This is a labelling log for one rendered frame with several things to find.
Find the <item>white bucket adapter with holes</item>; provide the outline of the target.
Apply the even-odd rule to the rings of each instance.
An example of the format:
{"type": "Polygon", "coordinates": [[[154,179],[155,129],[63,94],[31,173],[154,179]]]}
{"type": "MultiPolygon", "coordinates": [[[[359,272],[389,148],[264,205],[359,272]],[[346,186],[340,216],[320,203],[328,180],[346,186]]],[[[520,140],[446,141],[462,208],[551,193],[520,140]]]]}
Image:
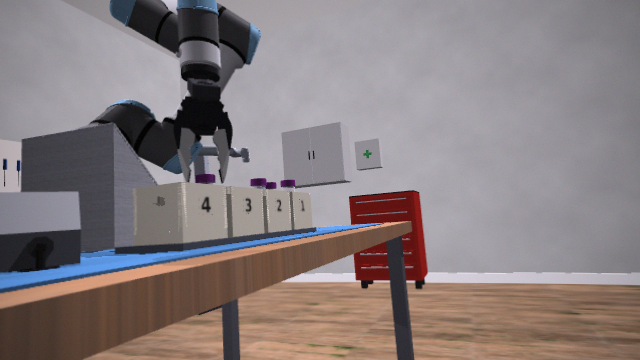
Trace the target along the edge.
{"type": "Polygon", "coordinates": [[[292,230],[289,191],[262,190],[264,233],[292,230]]]}
{"type": "Polygon", "coordinates": [[[262,189],[226,187],[228,237],[264,233],[262,189]]]}
{"type": "Polygon", "coordinates": [[[303,192],[289,192],[292,230],[313,228],[311,195],[303,192]]]}

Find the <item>blue mat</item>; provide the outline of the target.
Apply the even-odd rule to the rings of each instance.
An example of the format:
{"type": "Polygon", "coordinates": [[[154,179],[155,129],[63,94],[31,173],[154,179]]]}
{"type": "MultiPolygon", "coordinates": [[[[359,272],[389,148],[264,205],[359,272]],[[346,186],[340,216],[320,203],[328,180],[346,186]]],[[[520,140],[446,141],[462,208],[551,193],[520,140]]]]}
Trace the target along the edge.
{"type": "Polygon", "coordinates": [[[223,252],[229,252],[234,250],[285,242],[290,240],[302,239],[307,237],[319,236],[319,235],[353,230],[353,229],[364,228],[364,227],[370,227],[370,226],[381,225],[381,224],[384,224],[384,223],[330,226],[330,227],[357,227],[357,228],[316,227],[317,231],[315,232],[308,232],[308,233],[301,233],[301,234],[295,234],[295,235],[206,247],[206,248],[200,248],[200,249],[179,251],[179,252],[175,252],[176,254],[173,254],[172,252],[115,254],[115,249],[101,250],[101,251],[86,251],[86,252],[81,252],[81,263],[78,263],[78,264],[61,265],[60,268],[31,271],[31,272],[22,272],[22,273],[20,273],[20,270],[11,271],[11,272],[2,272],[0,273],[0,293],[27,289],[27,288],[37,287],[37,286],[64,282],[64,281],[70,281],[75,279],[81,279],[81,278],[86,278],[91,276],[102,275],[102,274],[108,274],[113,272],[119,272],[124,270],[130,270],[135,268],[141,268],[146,266],[152,266],[157,264],[163,264],[168,262],[174,262],[179,260],[185,260],[190,258],[196,258],[201,256],[207,256],[212,254],[218,254],[223,252]],[[369,226],[362,226],[362,225],[369,225],[369,226]],[[318,230],[318,229],[337,229],[337,230],[318,230]],[[339,229],[347,229],[347,230],[339,230],[339,229]],[[316,234],[316,233],[323,233],[323,234],[316,234]],[[313,236],[305,236],[305,235],[313,235],[313,236]],[[293,238],[293,237],[301,237],[301,238],[293,238]],[[282,239],[288,239],[288,240],[282,240],[282,239]],[[259,244],[259,243],[264,243],[264,244],[259,244]],[[247,245],[251,245],[251,246],[247,246],[247,245]],[[235,248],[235,247],[239,247],[239,248],[235,248]],[[227,250],[224,250],[224,249],[227,249],[227,250]]]}

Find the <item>centrifuge tube with purple cap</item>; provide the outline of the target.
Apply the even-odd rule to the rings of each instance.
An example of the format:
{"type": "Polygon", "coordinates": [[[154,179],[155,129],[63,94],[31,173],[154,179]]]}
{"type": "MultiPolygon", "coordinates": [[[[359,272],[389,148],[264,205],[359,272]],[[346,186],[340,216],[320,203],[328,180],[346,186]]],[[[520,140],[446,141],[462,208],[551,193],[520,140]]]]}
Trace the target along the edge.
{"type": "Polygon", "coordinates": [[[250,179],[250,185],[252,186],[252,188],[258,188],[258,189],[266,189],[266,178],[255,178],[255,179],[250,179]]]}

